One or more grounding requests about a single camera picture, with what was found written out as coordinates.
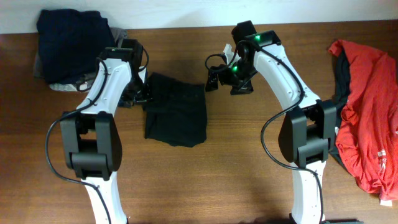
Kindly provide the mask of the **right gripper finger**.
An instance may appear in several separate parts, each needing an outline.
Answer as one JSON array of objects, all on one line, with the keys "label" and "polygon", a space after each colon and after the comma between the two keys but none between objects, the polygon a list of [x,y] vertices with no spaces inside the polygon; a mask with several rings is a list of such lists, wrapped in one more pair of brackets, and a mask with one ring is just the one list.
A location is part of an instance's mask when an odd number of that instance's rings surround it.
[{"label": "right gripper finger", "polygon": [[230,91],[230,95],[247,95],[251,94],[253,91],[252,83],[248,80],[245,84],[233,86]]},{"label": "right gripper finger", "polygon": [[218,89],[218,74],[209,71],[207,82],[205,85],[205,91],[210,92],[210,91],[215,91],[217,89]]}]

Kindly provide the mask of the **black polo shirt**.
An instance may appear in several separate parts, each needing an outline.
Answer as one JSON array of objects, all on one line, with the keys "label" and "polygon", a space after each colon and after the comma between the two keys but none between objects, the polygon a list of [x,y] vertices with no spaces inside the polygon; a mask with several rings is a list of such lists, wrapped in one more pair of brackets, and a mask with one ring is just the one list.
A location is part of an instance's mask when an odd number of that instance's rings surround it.
[{"label": "black polo shirt", "polygon": [[206,141],[204,84],[191,84],[153,73],[148,84],[152,101],[146,112],[144,137],[171,146],[194,147]]}]

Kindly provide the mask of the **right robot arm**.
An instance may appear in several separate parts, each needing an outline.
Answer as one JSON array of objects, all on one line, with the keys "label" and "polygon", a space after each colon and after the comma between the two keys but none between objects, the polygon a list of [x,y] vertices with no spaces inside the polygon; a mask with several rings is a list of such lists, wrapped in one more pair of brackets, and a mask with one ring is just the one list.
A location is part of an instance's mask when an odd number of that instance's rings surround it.
[{"label": "right robot arm", "polygon": [[325,223],[322,175],[328,151],[335,142],[336,110],[323,101],[301,79],[289,61],[281,40],[273,30],[258,33],[251,21],[240,22],[231,31],[234,47],[226,45],[219,56],[223,63],[207,66],[206,91],[231,86],[231,95],[253,92],[251,79],[261,74],[282,108],[263,125],[283,117],[278,136],[285,162],[265,152],[279,166],[292,171],[293,223]]}]

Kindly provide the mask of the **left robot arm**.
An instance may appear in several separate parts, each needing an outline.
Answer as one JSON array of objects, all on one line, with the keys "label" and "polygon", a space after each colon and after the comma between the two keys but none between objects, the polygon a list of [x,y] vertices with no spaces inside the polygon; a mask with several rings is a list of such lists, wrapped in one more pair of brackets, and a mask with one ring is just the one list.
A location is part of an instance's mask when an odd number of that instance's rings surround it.
[{"label": "left robot arm", "polygon": [[96,76],[76,110],[58,120],[65,162],[84,185],[96,223],[127,223],[118,190],[123,147],[114,120],[119,107],[152,99],[147,82],[149,54],[136,39],[105,48],[96,59]]}]

